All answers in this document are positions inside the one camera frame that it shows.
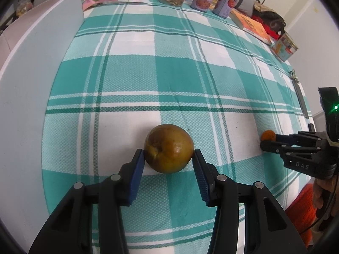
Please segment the teal plaid tablecloth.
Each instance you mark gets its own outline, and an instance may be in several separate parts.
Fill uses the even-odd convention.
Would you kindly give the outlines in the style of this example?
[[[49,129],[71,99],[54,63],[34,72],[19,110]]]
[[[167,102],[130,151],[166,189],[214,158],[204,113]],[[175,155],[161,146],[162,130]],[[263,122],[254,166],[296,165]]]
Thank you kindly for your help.
[[[117,173],[160,124],[182,127],[206,162],[263,182],[284,208],[309,177],[260,149],[265,130],[306,130],[291,66],[230,19],[158,0],[85,11],[44,121],[43,187],[53,211],[75,182]]]

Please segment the pink can right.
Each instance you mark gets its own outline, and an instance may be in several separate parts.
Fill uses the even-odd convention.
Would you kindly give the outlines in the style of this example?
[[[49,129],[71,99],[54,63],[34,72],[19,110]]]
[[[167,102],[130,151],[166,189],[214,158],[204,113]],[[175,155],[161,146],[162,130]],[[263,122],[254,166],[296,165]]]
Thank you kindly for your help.
[[[218,0],[213,9],[213,13],[220,17],[227,18],[237,2],[238,0]]]

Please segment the brown-green pear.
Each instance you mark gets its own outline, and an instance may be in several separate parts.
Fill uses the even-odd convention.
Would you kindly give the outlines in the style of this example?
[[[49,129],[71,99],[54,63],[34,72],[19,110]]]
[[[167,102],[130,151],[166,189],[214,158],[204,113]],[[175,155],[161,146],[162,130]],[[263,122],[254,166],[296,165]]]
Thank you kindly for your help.
[[[161,124],[148,133],[143,150],[144,158],[153,170],[172,174],[181,171],[189,163],[194,142],[179,126]]]

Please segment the small orange tangerine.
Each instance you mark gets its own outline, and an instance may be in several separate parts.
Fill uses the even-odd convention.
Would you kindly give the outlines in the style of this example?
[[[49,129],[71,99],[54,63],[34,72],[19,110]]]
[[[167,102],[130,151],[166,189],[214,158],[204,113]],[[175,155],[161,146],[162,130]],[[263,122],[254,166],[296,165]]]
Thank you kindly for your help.
[[[272,130],[266,130],[260,137],[261,141],[276,141],[276,133]]]

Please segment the orange book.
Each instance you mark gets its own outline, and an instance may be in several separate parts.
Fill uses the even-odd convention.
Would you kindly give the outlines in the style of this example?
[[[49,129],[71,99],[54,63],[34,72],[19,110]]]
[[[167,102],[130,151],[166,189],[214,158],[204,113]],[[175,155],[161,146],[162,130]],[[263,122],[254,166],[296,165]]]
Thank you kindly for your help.
[[[271,38],[267,34],[261,23],[255,21],[254,19],[251,19],[247,15],[240,13],[236,9],[231,10],[229,17],[241,30],[253,35],[258,40],[271,46]]]

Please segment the white cardboard box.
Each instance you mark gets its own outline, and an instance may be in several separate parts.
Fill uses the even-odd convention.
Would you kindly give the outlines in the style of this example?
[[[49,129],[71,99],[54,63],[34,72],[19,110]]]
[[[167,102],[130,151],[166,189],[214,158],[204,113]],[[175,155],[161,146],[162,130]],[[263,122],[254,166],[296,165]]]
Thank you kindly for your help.
[[[83,21],[82,0],[47,0],[1,35],[1,222],[23,251],[49,216],[41,166],[45,111]]]

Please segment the red clothing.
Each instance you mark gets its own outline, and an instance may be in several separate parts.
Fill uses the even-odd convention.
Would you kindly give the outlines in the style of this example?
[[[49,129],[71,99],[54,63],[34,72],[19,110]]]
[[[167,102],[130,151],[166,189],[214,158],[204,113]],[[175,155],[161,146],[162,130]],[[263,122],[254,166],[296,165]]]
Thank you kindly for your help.
[[[305,231],[315,220],[316,209],[313,207],[313,185],[307,184],[293,203],[286,209],[286,215],[293,223],[306,246],[312,239],[311,231]]]

